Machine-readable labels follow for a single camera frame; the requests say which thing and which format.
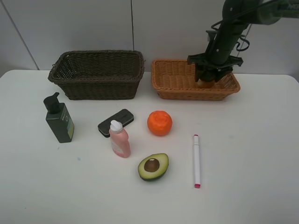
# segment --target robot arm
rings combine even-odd
[[[242,32],[248,25],[271,25],[282,17],[299,18],[299,0],[226,0],[222,17],[212,26],[213,31],[207,31],[209,44],[205,53],[188,56],[188,63],[195,63],[195,81],[218,82],[233,71],[234,65],[241,66],[243,60],[230,54],[238,40],[244,40]]]

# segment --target dark brown wicker basket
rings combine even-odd
[[[60,56],[48,79],[72,100],[118,100],[134,98],[143,73],[138,51],[70,51]]]

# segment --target marker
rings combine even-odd
[[[197,134],[193,138],[194,149],[194,187],[200,188],[200,155],[199,155],[199,137]]]

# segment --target avocado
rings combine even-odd
[[[139,176],[144,181],[157,180],[166,173],[168,164],[168,155],[165,153],[150,155],[139,163]]]

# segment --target table surface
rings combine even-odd
[[[241,91],[221,102],[158,97],[145,73],[132,100],[70,101],[48,71],[0,79],[1,224],[292,224],[299,222],[299,84],[290,76],[236,75]],[[75,124],[60,144],[43,99],[60,92]],[[132,154],[112,152],[97,125],[127,108]],[[147,129],[165,110],[166,137]],[[193,188],[192,137],[200,135],[201,189]],[[167,153],[165,176],[144,182],[137,166]]]

